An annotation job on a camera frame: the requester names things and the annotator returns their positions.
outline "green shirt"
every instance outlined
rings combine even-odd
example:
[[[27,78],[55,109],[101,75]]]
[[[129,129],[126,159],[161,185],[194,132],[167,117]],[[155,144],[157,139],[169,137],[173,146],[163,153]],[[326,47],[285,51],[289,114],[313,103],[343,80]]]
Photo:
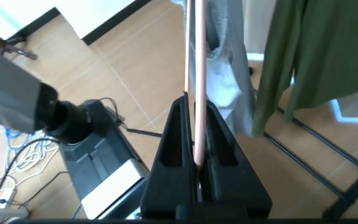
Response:
[[[358,0],[278,0],[265,48],[253,135],[261,136],[295,74],[285,120],[358,92]]]

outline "green sleeve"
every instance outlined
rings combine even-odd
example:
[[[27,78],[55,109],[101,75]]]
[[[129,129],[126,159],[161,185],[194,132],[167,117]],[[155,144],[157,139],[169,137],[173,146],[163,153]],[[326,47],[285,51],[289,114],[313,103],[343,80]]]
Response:
[[[257,95],[252,134],[263,135],[267,120],[291,82],[303,9],[307,0],[277,0]]]

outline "floor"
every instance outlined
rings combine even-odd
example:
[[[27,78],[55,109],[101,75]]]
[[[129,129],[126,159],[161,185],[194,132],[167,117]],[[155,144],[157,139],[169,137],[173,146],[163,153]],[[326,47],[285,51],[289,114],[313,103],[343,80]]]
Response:
[[[91,98],[114,98],[119,113],[132,128],[162,132],[170,104],[182,95],[183,11],[169,1],[151,1],[90,46],[58,16],[32,34],[25,48],[37,53],[39,59],[8,57],[58,89],[61,99],[78,104]],[[257,87],[262,64],[250,64],[255,67],[252,81]],[[289,93],[290,89],[283,95],[282,107]],[[329,103],[297,111],[295,116],[358,157],[358,124],[338,123]],[[123,132],[151,168],[159,139]],[[267,132],[343,190],[358,177],[357,167],[298,126],[284,123],[278,113],[269,120]],[[236,138],[273,200],[270,218],[321,217],[337,199],[268,140]],[[0,127],[0,168],[6,147]],[[41,163],[29,172],[42,166]],[[57,154],[40,175],[20,185],[15,201],[25,201],[62,170],[66,168]],[[15,178],[20,180],[27,175]],[[71,218],[79,204],[68,175],[62,174],[29,207],[31,218]],[[77,217],[84,218],[84,212],[81,210]],[[358,217],[358,200],[343,217]]]

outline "black baseboard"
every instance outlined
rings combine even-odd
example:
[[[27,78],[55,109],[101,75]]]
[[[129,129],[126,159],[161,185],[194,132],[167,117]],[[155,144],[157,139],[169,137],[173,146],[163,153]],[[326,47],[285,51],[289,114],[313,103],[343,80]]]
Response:
[[[112,28],[118,25],[120,22],[128,18],[130,15],[138,11],[141,7],[149,3],[151,0],[135,0],[129,4],[125,9],[118,12],[112,18],[108,19],[106,22],[101,24],[98,28],[90,32],[88,35],[82,38],[82,40],[87,44],[92,44],[95,40],[98,40],[105,33],[109,32]]]
[[[88,35],[82,38],[82,40],[87,44],[92,44],[95,40],[98,40],[101,36],[103,36],[105,33],[109,32],[112,28],[114,28],[116,25],[118,25],[120,22],[128,18],[130,15],[135,13],[137,10],[139,10],[141,7],[149,3],[151,0],[135,0],[131,4],[129,4],[127,7],[125,7],[123,10],[118,12],[116,15],[112,16],[112,18],[108,19],[105,23],[101,24],[98,28],[90,32]],[[54,19],[60,15],[59,10],[57,10],[55,7],[46,12],[44,15],[40,16],[35,21],[31,22],[29,25],[25,26],[23,29],[21,29],[19,32],[14,34],[11,38],[16,37],[22,37],[27,38],[32,33],[34,33],[36,30],[44,26],[46,23]]]

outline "light blue fabric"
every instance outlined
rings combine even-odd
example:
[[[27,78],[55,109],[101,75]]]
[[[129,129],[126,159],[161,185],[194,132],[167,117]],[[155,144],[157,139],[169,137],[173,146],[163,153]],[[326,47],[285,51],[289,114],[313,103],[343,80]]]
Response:
[[[191,71],[195,87],[195,20],[191,12]],[[172,0],[185,9],[185,0]],[[244,46],[242,0],[207,0],[207,96],[233,134],[251,135],[255,96]]]

